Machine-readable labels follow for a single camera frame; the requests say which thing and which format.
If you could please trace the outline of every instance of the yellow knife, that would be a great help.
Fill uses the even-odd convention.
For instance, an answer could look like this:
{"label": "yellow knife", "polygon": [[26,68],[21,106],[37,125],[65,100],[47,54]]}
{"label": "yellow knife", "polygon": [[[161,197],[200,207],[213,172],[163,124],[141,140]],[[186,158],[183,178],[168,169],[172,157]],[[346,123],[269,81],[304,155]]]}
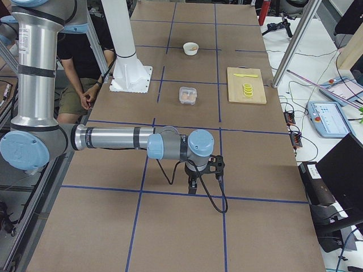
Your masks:
{"label": "yellow knife", "polygon": [[258,75],[252,75],[252,74],[233,74],[236,77],[250,77],[250,78],[258,78]]}

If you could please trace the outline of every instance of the wooden cutting board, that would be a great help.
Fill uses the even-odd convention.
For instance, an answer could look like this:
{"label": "wooden cutting board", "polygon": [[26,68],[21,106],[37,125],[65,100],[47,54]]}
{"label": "wooden cutting board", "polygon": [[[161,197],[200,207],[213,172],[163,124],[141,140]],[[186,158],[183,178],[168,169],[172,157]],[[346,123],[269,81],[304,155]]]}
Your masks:
{"label": "wooden cutting board", "polygon": [[[257,78],[239,77],[233,74],[258,75]],[[236,103],[266,104],[265,88],[263,86],[261,70],[247,68],[227,68],[228,101]],[[243,84],[249,83],[253,88],[253,96],[247,97],[243,93]]]}

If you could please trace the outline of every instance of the khaki shorts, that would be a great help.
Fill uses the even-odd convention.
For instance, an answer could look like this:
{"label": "khaki shorts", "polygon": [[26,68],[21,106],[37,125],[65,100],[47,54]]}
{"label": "khaki shorts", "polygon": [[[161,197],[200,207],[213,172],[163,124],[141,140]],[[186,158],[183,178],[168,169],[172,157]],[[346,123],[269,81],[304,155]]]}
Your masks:
{"label": "khaki shorts", "polygon": [[[81,78],[81,84],[84,92],[96,84],[96,79],[93,78]],[[72,84],[69,84],[67,88],[62,92],[59,101],[59,114],[60,113],[71,113],[77,115],[86,115],[87,109],[84,109],[81,105],[79,95],[73,88]]]}

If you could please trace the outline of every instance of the blue joint cap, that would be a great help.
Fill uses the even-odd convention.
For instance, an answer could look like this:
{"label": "blue joint cap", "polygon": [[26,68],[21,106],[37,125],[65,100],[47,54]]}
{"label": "blue joint cap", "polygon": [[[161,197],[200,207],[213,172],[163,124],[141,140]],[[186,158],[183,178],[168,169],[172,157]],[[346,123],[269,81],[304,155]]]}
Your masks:
{"label": "blue joint cap", "polygon": [[15,19],[14,16],[12,15],[8,15],[8,16],[4,16],[0,19],[0,21],[2,23],[7,23],[7,24],[16,24],[18,23],[18,21]]}
{"label": "blue joint cap", "polygon": [[65,25],[61,30],[61,33],[66,34],[86,34],[88,31],[88,24],[75,24],[75,25]]}
{"label": "blue joint cap", "polygon": [[47,3],[48,0],[11,0],[12,3],[20,7],[37,7]]}
{"label": "blue joint cap", "polygon": [[164,157],[164,141],[160,134],[152,134],[147,139],[147,156],[158,160]]}
{"label": "blue joint cap", "polygon": [[189,135],[188,145],[194,154],[200,157],[209,157],[213,152],[214,138],[210,132],[197,129]]}
{"label": "blue joint cap", "polygon": [[5,44],[5,46],[11,45],[11,41],[7,37],[2,36],[1,34],[0,34],[0,41],[2,41],[2,43]]}
{"label": "blue joint cap", "polygon": [[0,141],[0,152],[5,161],[21,170],[33,170],[49,161],[45,144],[25,131],[7,133]]}

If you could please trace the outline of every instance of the black t-shirt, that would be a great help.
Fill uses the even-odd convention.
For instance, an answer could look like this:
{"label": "black t-shirt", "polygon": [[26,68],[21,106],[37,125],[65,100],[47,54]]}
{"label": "black t-shirt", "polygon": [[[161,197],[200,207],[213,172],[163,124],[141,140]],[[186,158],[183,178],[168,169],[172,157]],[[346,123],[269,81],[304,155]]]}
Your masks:
{"label": "black t-shirt", "polygon": [[[102,49],[113,49],[107,23],[94,15],[91,15],[91,19]],[[58,58],[62,60],[72,58],[79,78],[98,79],[100,77],[101,71],[86,34],[60,33],[58,40],[60,40],[57,44]]]}

